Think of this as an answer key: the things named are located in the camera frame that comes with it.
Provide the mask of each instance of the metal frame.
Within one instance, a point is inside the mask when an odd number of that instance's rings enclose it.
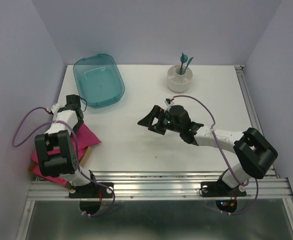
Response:
[[[254,108],[243,73],[243,66],[235,66],[251,125],[262,133],[262,128]],[[199,195],[202,181],[214,181],[222,172],[95,172],[99,182],[113,182],[117,201],[159,201],[159,200],[214,200]],[[259,182],[259,199],[283,199],[283,203],[293,229],[293,193],[287,179],[277,178],[272,167]],[[246,187],[247,196],[253,199],[256,186],[253,181]],[[66,188],[49,181],[32,181],[17,234],[17,240],[24,240],[35,201],[78,201],[69,199]]]
[[[292,198],[292,190],[287,179],[279,179],[270,171],[269,176],[258,181],[259,199]],[[117,201],[174,201],[174,200],[221,200],[229,197],[215,198],[199,195],[201,182],[216,181],[222,172],[96,172],[99,183],[113,182]],[[246,197],[253,199],[256,195],[256,183],[251,181],[246,187]],[[49,181],[33,181],[28,201],[79,201],[70,199],[69,191]],[[99,201],[98,198],[82,198],[81,201]]]

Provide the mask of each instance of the black mounting bracket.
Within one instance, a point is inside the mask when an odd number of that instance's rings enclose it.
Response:
[[[240,186],[236,186],[232,188],[231,191],[221,192],[218,188],[218,184],[216,181],[203,181],[201,182],[201,188],[199,190],[199,194],[204,198],[219,198],[219,197],[231,197],[234,192],[238,197],[245,197],[247,195],[246,191],[241,191],[239,189]]]

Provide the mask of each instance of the white ceramic pot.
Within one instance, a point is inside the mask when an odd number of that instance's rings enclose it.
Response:
[[[193,73],[190,68],[187,68],[183,75],[180,72],[181,65],[174,65],[167,71],[166,84],[173,92],[182,93],[189,89]]]

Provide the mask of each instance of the pink cloth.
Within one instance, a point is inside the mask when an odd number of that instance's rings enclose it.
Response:
[[[82,160],[82,157],[85,155],[88,146],[92,146],[92,145],[101,143],[101,141],[97,138],[97,136],[93,132],[91,132],[90,129],[85,124],[83,124],[81,126],[81,128],[76,132],[76,137],[77,137],[78,149],[79,149],[79,151],[78,151],[79,162]],[[75,144],[75,140],[74,140],[73,136],[71,136],[71,140],[72,140],[74,149],[76,149],[76,144]],[[59,152],[60,152],[59,149],[54,149],[49,152],[49,155],[58,154]],[[32,154],[31,159],[32,159],[32,161],[39,164],[37,152],[34,152]],[[32,170],[32,173],[35,175],[38,175],[41,178],[47,179],[51,182],[54,182],[54,183],[62,185],[62,186],[65,186],[68,182],[61,177],[43,176],[40,172],[39,165],[37,165]]]
[[[76,132],[75,135],[76,135],[77,142],[78,142],[79,159],[81,159],[83,157],[83,155],[80,156],[80,150],[86,149],[88,146],[92,146],[92,145],[101,143],[101,141],[98,139],[98,137],[93,132],[91,132],[91,130],[85,124],[83,124],[80,127],[80,129]],[[75,142],[73,136],[71,136],[71,140],[72,140],[74,149],[76,149],[76,142]],[[60,149],[54,149],[54,150],[50,151],[48,154],[49,155],[58,154],[59,152],[60,152]],[[36,151],[31,155],[31,160],[36,163],[39,163]]]

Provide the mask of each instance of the screw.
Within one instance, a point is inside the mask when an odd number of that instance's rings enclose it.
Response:
[[[108,189],[108,188],[106,189],[106,192],[107,192],[108,194],[111,194],[111,193],[112,193],[110,189]]]
[[[240,190],[240,192],[244,193],[246,191],[246,188],[244,186],[238,186],[238,189]]]

